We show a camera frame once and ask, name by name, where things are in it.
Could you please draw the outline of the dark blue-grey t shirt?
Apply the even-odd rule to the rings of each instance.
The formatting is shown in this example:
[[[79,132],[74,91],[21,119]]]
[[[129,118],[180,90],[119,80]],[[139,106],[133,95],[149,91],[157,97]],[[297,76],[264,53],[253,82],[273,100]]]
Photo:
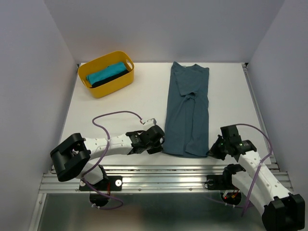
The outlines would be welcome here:
[[[164,153],[186,158],[207,157],[208,83],[208,67],[173,63],[167,98]]]

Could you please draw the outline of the yellow plastic basket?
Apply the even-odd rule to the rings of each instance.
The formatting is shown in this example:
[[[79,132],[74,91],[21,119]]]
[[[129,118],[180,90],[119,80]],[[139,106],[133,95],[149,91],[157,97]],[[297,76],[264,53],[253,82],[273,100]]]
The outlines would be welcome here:
[[[115,51],[81,65],[78,75],[92,97],[101,98],[134,80],[134,63],[123,51]]]

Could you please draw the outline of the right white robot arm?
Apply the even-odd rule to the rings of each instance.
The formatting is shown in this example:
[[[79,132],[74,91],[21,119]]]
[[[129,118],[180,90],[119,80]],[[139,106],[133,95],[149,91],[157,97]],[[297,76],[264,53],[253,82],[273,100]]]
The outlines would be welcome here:
[[[236,164],[227,165],[221,175],[207,175],[205,187],[220,190],[225,205],[236,207],[241,193],[246,196],[243,209],[253,205],[268,231],[299,231],[305,227],[305,200],[292,194],[274,176],[250,140],[242,140],[237,126],[221,127],[221,134],[207,155]]]

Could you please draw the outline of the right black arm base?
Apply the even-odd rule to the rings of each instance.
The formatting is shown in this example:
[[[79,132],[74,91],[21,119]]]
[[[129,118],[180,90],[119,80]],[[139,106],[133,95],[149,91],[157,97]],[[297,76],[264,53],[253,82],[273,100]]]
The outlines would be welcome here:
[[[240,164],[229,164],[221,175],[207,175],[205,185],[208,190],[234,190],[236,187],[232,184],[232,176],[238,172],[246,172]]]

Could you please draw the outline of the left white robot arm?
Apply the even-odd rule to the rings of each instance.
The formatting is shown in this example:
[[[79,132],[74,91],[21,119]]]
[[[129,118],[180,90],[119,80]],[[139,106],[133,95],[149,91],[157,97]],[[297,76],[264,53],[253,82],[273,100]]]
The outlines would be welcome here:
[[[102,161],[112,155],[131,155],[147,152],[159,153],[163,150],[164,132],[154,125],[147,130],[127,132],[111,139],[83,138],[80,133],[70,135],[50,153],[53,166],[60,182],[74,178],[85,179],[95,189],[107,185],[103,167],[91,163],[94,159]]]

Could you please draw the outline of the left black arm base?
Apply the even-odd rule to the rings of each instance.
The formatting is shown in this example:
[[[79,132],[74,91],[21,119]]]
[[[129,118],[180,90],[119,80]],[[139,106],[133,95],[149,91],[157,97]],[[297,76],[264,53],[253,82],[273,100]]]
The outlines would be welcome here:
[[[120,175],[108,175],[102,165],[98,165],[88,173],[85,180],[99,191],[122,191],[123,177]]]

